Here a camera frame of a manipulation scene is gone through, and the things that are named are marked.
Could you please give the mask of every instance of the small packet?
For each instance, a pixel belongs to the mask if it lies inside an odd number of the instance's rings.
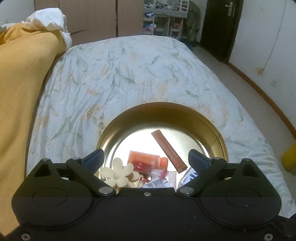
[[[177,179],[177,171],[167,171],[167,174],[165,176],[165,178],[168,180],[169,183],[172,184],[172,187],[175,189],[176,191],[176,179]]]
[[[147,184],[143,185],[142,188],[171,188],[173,185],[169,183],[166,179],[152,179],[151,182],[148,182]]]
[[[198,176],[198,173],[191,167],[188,169],[188,171],[185,173],[183,178],[180,180],[178,184],[178,188],[184,186],[186,183],[190,182],[194,178]]]
[[[133,162],[133,170],[143,174],[150,174],[153,166],[148,163],[134,161]]]

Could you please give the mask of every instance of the floor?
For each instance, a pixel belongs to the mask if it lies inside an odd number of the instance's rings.
[[[216,74],[253,118],[259,130],[273,148],[280,170],[283,172],[287,186],[296,201],[296,176],[285,171],[281,163],[283,154],[295,143],[295,139],[286,125],[271,106],[226,64],[220,63],[201,47],[197,46],[192,51]]]

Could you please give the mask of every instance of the doorway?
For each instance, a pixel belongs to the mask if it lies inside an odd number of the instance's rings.
[[[208,0],[200,45],[227,63],[242,14],[243,0]]]

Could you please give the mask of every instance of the electrical wire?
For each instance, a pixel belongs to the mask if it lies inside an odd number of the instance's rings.
[[[266,62],[266,64],[265,64],[265,66],[264,66],[263,69],[266,68],[266,66],[267,66],[267,64],[268,64],[268,62],[269,62],[269,60],[270,60],[270,58],[271,58],[271,55],[272,55],[272,53],[273,53],[273,51],[274,51],[274,47],[275,47],[275,45],[276,45],[276,41],[277,41],[277,39],[278,39],[278,37],[279,37],[279,32],[281,31],[281,26],[282,26],[282,24],[283,24],[283,19],[284,19],[284,14],[285,14],[285,11],[286,11],[286,6],[287,6],[287,0],[286,0],[286,2],[285,2],[285,7],[284,7],[283,15],[282,15],[282,17],[281,17],[281,24],[280,24],[280,26],[279,26],[279,31],[278,31],[278,33],[277,33],[276,40],[274,41],[274,46],[272,47],[271,53],[270,53],[270,55],[269,55],[269,57],[268,57],[268,59],[267,59],[267,62]]]

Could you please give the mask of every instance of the wall outlet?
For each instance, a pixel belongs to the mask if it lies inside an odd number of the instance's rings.
[[[261,68],[257,69],[257,73],[258,73],[259,75],[263,75],[263,73],[264,73],[264,69],[261,69]]]

